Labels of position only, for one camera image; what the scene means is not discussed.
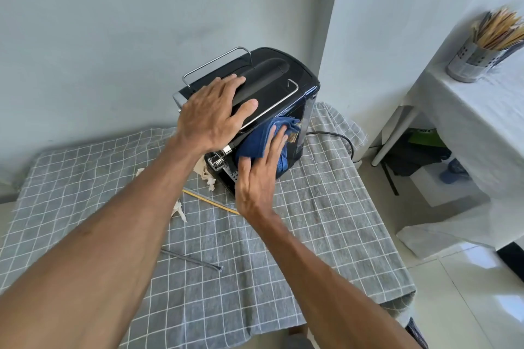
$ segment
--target green object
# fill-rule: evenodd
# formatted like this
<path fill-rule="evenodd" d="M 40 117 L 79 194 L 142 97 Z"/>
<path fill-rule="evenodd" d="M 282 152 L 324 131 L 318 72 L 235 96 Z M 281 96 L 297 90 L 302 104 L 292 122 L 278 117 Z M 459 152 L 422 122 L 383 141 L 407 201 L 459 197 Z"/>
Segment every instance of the green object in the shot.
<path fill-rule="evenodd" d="M 438 146 L 439 148 L 445 148 L 446 144 L 442 142 L 439 134 L 435 128 L 431 130 L 415 130 L 408 140 L 411 144 L 427 145 L 427 146 Z"/>

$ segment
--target utensil holder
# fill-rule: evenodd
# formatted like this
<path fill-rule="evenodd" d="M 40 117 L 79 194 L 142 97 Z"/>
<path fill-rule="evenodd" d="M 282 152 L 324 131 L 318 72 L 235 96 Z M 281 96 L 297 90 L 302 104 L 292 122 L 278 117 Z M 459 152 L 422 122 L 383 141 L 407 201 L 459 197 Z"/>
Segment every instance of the utensil holder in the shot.
<path fill-rule="evenodd" d="M 469 38 L 448 64 L 446 72 L 455 80 L 473 83 L 484 76 L 506 51 L 482 48 Z"/>

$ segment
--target forearm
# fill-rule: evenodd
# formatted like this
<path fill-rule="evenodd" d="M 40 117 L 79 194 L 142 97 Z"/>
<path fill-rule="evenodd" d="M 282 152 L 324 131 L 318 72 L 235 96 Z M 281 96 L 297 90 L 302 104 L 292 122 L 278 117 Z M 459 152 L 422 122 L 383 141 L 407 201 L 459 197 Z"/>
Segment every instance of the forearm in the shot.
<path fill-rule="evenodd" d="M 250 222 L 284 274 L 322 349 L 419 347 L 387 312 L 300 243 L 277 214 Z"/>
<path fill-rule="evenodd" d="M 200 157 L 175 137 L 144 172 L 0 297 L 0 346 L 77 346 L 106 320 L 118 343 L 147 287 L 175 201 Z"/>

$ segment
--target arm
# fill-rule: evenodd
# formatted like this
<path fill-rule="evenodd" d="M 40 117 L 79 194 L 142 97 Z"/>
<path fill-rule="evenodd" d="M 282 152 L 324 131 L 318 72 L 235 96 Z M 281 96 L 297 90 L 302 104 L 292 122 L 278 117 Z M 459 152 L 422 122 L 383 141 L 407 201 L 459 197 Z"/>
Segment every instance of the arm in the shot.
<path fill-rule="evenodd" d="M 285 127 L 271 140 L 264 157 L 251 166 L 239 161 L 236 203 L 241 215 L 272 253 L 323 349 L 420 349 L 416 341 L 380 306 L 300 243 L 272 210 L 275 172 L 287 137 Z"/>
<path fill-rule="evenodd" d="M 184 105 L 177 134 L 108 203 L 36 261 L 0 297 L 0 347 L 116 347 L 149 284 L 182 187 L 257 107 L 231 116 L 245 81 L 215 79 Z"/>

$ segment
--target black espresso machine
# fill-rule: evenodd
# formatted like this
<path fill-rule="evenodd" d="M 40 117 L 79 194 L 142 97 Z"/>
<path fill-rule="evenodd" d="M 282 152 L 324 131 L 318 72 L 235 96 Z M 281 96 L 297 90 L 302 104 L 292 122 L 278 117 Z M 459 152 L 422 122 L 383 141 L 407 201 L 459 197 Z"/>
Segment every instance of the black espresso machine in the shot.
<path fill-rule="evenodd" d="M 188 75 L 237 50 L 246 53 L 191 84 L 186 81 Z M 246 48 L 236 47 L 185 74 L 182 80 L 186 87 L 173 94 L 174 101 L 181 109 L 189 97 L 202 86 L 208 85 L 215 77 L 224 78 L 230 74 L 246 78 L 245 83 L 236 90 L 232 114 L 242 103 L 252 98 L 258 100 L 258 108 L 244 121 L 239 133 L 226 147 L 206 154 L 204 160 L 211 174 L 234 194 L 239 175 L 235 165 L 236 149 L 259 124 L 278 116 L 300 119 L 300 133 L 294 142 L 286 144 L 288 169 L 300 159 L 320 83 L 303 63 L 289 54 L 268 47 L 257 48 L 251 52 Z"/>

